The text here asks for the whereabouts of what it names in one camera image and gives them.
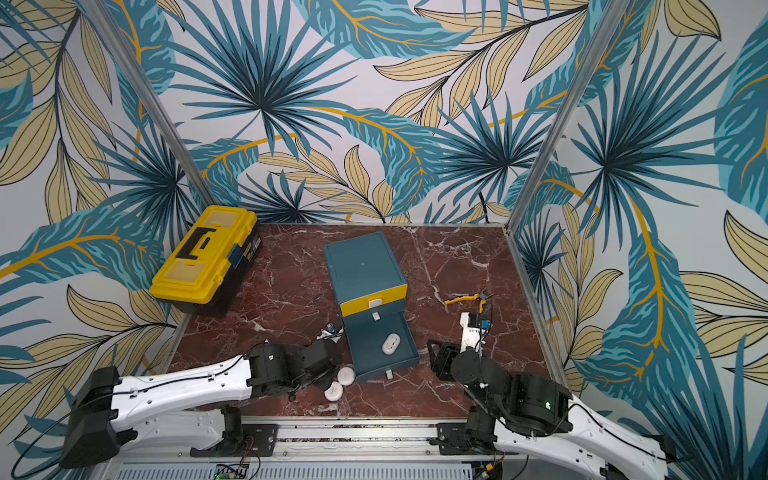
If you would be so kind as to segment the white oval earphone case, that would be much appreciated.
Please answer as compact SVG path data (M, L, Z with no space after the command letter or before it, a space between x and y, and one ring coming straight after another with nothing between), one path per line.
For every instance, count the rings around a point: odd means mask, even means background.
M397 333L389 334L382 343L382 352L387 355L393 355L401 344L401 337Z

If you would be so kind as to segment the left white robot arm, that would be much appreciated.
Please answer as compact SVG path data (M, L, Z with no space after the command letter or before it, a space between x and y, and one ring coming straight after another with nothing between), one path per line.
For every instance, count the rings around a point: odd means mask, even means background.
M96 369L75 397L59 465L89 467L117 456L125 445L159 443L168 424L184 423L200 406L293 399L309 386L325 391L341 363L337 343L326 337L307 346L260 343L218 363L162 375Z

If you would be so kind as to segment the yellow black toolbox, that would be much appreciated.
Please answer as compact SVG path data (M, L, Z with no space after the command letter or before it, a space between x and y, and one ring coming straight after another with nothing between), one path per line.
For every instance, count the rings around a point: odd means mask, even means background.
M154 276L150 294L183 313L222 317L262 244L258 218L239 207L207 207Z

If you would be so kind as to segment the teal bottom drawer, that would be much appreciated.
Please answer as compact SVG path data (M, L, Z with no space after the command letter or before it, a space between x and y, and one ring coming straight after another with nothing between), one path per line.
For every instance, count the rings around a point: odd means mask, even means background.
M358 382L367 382L419 363L419 352L404 312L381 314L378 320L344 320L353 369Z

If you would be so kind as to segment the yellow handled pliers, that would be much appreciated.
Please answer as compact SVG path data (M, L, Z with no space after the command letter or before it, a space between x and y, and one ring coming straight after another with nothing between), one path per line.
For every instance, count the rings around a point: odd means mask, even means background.
M452 305L456 303L461 302L468 302L468 301L477 301L478 302L478 312L484 313L486 311L486 305L489 303L490 299L493 297L492 293L487 292L486 290L483 290L479 293L472 294L472 295L463 295L459 297L455 297L449 300L445 300L445 305Z

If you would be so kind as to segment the aluminium frame post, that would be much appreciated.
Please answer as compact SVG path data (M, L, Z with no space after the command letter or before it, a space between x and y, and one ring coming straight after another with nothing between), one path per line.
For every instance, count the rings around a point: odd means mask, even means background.
M604 15L596 27L596 31L585 51L585 57L580 67L574 71L574 76L565 92L564 98L560 104L554 121L548 131L539 153L529 170L526 182L518 195L515 208L512 210L509 220L505 226L505 233L512 237L515 231L520 227L526 208L536 193L537 185L541 181L547 164L555 152L557 142L565 129L570 116L577 109L577 106L592 78L596 72L603 52L608 48L613 34L619 26L622 15L626 12L629 2L610 1L606 5Z
M138 100L144 105L155 127L166 140L176 161L186 173L189 183L197 190L204 207L216 204L215 196L206 185L170 115L162 105L159 96L141 66L138 59L138 48L130 46L130 42L108 11L105 1L85 0L81 1L80 5L82 11L94 23L96 32L113 54L115 62L132 84Z

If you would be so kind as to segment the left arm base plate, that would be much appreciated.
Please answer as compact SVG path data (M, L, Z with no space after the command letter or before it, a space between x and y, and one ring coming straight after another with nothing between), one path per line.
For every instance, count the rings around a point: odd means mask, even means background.
M216 445L192 448L192 458L271 457L278 438L277 424L245 424L233 433L226 432Z

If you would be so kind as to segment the white round case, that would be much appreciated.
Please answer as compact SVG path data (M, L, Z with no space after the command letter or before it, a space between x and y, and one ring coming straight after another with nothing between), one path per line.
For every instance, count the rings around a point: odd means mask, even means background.
M350 366L342 367L337 373L337 381L343 387L351 386L356 379L356 373Z
M337 381L331 383L331 385L324 391L324 396L329 402L339 401L344 393L344 387Z

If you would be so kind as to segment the aluminium front rail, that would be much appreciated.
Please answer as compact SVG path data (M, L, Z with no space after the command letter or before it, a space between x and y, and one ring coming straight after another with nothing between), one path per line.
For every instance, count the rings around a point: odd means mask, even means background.
M605 463L583 447L529 439L498 453L448 454L438 418L246 417L274 433L251 457L195 458L184 447L128 450L87 479L597 479Z

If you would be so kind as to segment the right aluminium frame post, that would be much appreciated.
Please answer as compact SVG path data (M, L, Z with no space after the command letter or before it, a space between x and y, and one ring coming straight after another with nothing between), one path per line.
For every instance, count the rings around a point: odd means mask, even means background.
M585 51L585 57L580 67L574 71L574 76L565 92L564 98L560 104L554 121L548 131L539 153L529 170L526 182L518 195L515 208L512 210L509 220L505 226L505 233L512 237L515 231L520 227L526 208L536 193L537 185L541 181L547 164L555 152L557 142L565 129L570 116L577 109L577 106L592 78L596 72L603 52L608 48L613 34L619 26L622 15L626 12L629 2L610 1L606 5L604 15L596 27L596 31Z

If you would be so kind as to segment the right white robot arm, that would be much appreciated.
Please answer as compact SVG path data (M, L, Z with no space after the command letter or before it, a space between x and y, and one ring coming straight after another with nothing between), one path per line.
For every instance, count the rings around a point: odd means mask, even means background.
M462 387L473 404L464 423L441 423L444 455L525 455L590 479L668 479L679 461L664 435L641 435L588 407L564 386L510 372L472 347L431 340L430 367Z

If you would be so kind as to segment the teal drawer cabinet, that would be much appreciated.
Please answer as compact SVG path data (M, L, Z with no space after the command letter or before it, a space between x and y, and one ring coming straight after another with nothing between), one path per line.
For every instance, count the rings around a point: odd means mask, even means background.
M394 286L407 284L390 244L381 232L330 243L323 247L336 303L362 297ZM406 298L348 317L353 319L389 315L405 310Z

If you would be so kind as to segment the left aluminium frame post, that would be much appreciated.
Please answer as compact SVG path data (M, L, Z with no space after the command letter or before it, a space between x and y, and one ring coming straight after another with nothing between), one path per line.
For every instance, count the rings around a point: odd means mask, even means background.
M138 59L138 48L130 46L130 42L108 11L105 1L85 0L81 1L80 5L82 11L94 23L96 32L113 54L115 62L132 84L138 100L144 105L155 127L166 140L176 161L186 173L189 183L197 190L204 207L216 204L215 196L206 185L170 115L162 105L159 96L141 66Z

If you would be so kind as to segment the yellow top drawer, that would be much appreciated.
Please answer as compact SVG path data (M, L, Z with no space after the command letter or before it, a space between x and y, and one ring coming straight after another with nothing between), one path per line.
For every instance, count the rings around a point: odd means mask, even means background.
M342 317L348 317L376 307L404 300L408 285L402 284L381 291L368 293L362 297L347 300L339 305Z

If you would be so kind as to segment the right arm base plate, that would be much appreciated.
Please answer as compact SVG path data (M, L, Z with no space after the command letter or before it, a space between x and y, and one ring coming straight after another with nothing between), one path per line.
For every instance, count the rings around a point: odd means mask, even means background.
M517 455L494 445L495 423L474 425L466 423L438 423L437 436L429 444L439 448L441 455Z

